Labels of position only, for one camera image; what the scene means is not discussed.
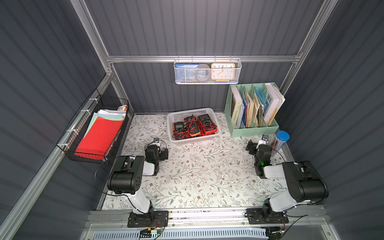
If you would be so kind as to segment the red multimeter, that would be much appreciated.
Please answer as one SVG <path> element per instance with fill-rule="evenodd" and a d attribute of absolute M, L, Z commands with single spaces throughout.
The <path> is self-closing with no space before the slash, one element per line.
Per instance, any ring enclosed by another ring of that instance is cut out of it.
<path fill-rule="evenodd" d="M 208 114 L 198 116 L 198 124 L 202 136 L 213 135 L 218 131 L 217 125 Z"/>

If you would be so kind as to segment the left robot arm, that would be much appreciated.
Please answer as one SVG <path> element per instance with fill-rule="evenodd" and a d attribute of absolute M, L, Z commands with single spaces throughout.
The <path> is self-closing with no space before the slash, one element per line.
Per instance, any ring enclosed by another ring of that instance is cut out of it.
<path fill-rule="evenodd" d="M 154 207 L 142 189 L 142 178 L 156 176 L 160 170 L 160 162 L 167 160 L 169 150 L 162 148 L 165 141 L 154 138 L 145 145 L 144 156 L 118 156 L 107 180 L 107 188 L 112 197 L 125 197 L 130 202 L 133 216 L 142 219 L 154 219 Z"/>

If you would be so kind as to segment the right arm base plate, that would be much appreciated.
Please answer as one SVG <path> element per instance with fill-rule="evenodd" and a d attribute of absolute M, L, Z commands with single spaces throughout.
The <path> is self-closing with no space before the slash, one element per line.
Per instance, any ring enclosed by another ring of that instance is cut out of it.
<path fill-rule="evenodd" d="M 287 224 L 289 219 L 283 213 L 275 213 L 262 208 L 248 208 L 245 217 L 251 225 L 261 224 Z"/>

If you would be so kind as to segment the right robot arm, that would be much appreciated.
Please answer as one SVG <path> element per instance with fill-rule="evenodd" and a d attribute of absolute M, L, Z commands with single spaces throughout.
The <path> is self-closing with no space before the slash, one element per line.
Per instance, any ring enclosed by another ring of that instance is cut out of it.
<path fill-rule="evenodd" d="M 261 179 L 283 179 L 287 189 L 271 195 L 256 214 L 269 220 L 300 205 L 317 204 L 329 196 L 329 189 L 309 161 L 271 165 L 273 148 L 249 141 L 246 151 L 254 157 L 255 171 Z"/>

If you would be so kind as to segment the orange multimeter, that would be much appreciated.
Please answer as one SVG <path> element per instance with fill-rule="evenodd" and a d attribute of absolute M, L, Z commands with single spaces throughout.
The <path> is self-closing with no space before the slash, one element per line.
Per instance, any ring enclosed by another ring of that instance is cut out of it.
<path fill-rule="evenodd" d="M 173 138 L 175 140 L 183 140 L 187 138 L 187 130 L 184 122 L 173 123 Z"/>
<path fill-rule="evenodd" d="M 188 133 L 191 138 L 198 137 L 201 134 L 199 123 L 197 120 L 189 120 L 186 122 Z"/>

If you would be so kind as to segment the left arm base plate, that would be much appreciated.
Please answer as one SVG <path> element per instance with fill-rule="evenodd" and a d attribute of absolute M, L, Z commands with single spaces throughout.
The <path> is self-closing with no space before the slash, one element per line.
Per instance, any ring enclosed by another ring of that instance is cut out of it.
<path fill-rule="evenodd" d="M 128 228 L 163 228 L 168 226 L 169 212 L 154 211 L 147 214 L 130 213 Z"/>

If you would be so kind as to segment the small black multimeter back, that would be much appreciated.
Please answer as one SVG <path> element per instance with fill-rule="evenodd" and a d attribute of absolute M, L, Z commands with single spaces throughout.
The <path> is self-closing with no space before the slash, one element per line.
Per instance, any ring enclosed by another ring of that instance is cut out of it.
<path fill-rule="evenodd" d="M 184 122 L 195 121 L 195 120 L 196 120 L 195 116 L 189 116 L 189 117 L 184 118 Z"/>

